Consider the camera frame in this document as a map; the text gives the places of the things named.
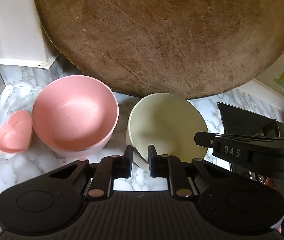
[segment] white baseboard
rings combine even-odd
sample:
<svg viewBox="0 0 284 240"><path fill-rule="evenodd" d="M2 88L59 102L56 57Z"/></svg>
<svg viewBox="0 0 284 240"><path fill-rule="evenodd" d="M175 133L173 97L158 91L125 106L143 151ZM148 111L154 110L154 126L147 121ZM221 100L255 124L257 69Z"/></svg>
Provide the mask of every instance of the white baseboard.
<svg viewBox="0 0 284 240"><path fill-rule="evenodd" d="M48 61L17 59L17 58L0 58L0 65L14 65L25 67L37 67L49 69L58 55L51 57Z"/></svg>
<svg viewBox="0 0 284 240"><path fill-rule="evenodd" d="M284 112L284 97L280 96L271 88L265 86L260 81L253 79L238 87L239 90L255 96L256 98L269 103L271 106Z"/></svg>

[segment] marble countertop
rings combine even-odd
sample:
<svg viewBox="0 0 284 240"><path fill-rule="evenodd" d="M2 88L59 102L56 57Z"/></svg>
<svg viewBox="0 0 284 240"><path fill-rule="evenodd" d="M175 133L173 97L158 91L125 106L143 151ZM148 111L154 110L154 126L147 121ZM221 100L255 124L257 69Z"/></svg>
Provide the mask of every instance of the marble countertop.
<svg viewBox="0 0 284 240"><path fill-rule="evenodd" d="M32 88L6 85L0 96L0 125L6 122L10 115L17 110L24 109L32 113L34 100L42 88L39 86ZM125 131L129 114L139 98L119 93L114 94L119 103L119 121L105 148L100 153L90 156L91 163L99 162L108 155L123 155L124 153L126 147ZM284 122L284 114L281 111L238 89L207 98L193 99L190 102L204 117L209 132L224 132L217 102L224 102ZM205 159L229 169L229 163L213 157L211 149L208 150ZM27 153L7 155L0 152L0 193L13 185L52 171L74 160L58 156L34 135L31 148ZM166 190L167 181L163 178L153 179L147 171L143 171L133 164L131 178L115 180L114 189L135 191Z"/></svg>

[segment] finger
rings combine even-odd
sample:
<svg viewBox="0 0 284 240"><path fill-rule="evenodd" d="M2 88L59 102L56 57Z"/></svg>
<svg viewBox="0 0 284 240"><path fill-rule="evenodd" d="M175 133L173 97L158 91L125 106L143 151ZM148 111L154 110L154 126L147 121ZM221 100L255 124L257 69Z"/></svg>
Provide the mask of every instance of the finger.
<svg viewBox="0 0 284 240"><path fill-rule="evenodd" d="M274 180L272 178L266 178L264 185L275 188Z"/></svg>

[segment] pink bowl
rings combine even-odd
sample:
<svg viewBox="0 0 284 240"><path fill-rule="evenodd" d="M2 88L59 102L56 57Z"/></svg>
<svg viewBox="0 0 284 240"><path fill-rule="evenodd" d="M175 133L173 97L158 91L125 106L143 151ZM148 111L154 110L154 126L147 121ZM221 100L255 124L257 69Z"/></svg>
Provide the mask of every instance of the pink bowl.
<svg viewBox="0 0 284 240"><path fill-rule="evenodd" d="M32 139L32 118L25 110L14 112L0 127L0 151L8 154L28 150Z"/></svg>
<svg viewBox="0 0 284 240"><path fill-rule="evenodd" d="M34 131L65 157L99 152L109 141L118 117L112 91L101 81L81 75L50 83L33 106Z"/></svg>

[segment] black handle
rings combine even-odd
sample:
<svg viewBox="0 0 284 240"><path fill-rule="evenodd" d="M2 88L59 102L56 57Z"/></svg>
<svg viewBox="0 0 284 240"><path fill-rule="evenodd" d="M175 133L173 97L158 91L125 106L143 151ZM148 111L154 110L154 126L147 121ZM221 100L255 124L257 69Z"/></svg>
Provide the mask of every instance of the black handle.
<svg viewBox="0 0 284 240"><path fill-rule="evenodd" d="M276 137L280 137L280 128L278 122L274 119L267 125L262 127L262 131L265 137L268 137L268 133L274 131Z"/></svg>
<svg viewBox="0 0 284 240"><path fill-rule="evenodd" d="M203 147L213 148L214 137L216 133L197 132L194 136L194 142Z"/></svg>

